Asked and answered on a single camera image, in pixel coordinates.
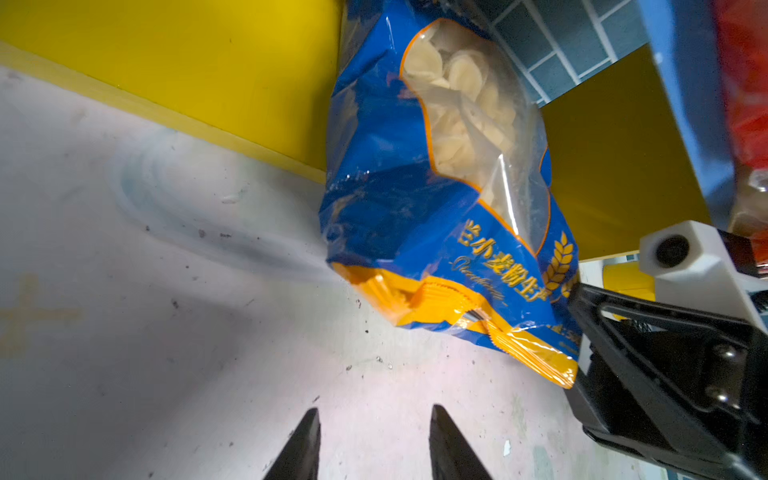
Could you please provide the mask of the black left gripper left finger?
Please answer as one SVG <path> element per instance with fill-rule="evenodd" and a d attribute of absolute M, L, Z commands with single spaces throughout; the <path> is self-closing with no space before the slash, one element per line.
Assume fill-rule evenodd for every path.
<path fill-rule="evenodd" d="M 320 446 L 319 410 L 310 408 L 268 469 L 264 480 L 317 480 Z"/>

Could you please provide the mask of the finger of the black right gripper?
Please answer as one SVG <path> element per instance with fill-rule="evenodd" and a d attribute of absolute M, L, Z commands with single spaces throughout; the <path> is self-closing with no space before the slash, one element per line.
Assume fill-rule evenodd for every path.
<path fill-rule="evenodd" d="M 766 478 L 764 332 L 585 284 L 568 311 L 591 353 L 565 395 L 591 440 L 694 478 Z"/>

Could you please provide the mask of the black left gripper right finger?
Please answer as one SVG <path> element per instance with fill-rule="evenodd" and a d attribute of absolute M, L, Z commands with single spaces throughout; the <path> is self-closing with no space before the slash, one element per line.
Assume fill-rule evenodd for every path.
<path fill-rule="evenodd" d="M 439 404 L 431 412 L 429 450 L 435 480 L 491 480 L 447 410 Z"/>

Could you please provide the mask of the blue macaroni bag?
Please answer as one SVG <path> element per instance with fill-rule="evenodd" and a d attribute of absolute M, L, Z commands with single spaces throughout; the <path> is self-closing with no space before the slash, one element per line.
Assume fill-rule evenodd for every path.
<path fill-rule="evenodd" d="M 319 210 L 329 266 L 393 325 L 570 388 L 578 247 L 543 121 L 470 1 L 348 1 Z"/>

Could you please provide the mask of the red fusilli bag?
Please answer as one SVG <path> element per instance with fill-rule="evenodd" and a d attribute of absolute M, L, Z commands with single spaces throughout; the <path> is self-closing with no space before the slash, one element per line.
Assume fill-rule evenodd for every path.
<path fill-rule="evenodd" d="M 767 268 L 767 3 L 712 3 L 736 193 L 729 229 Z"/>

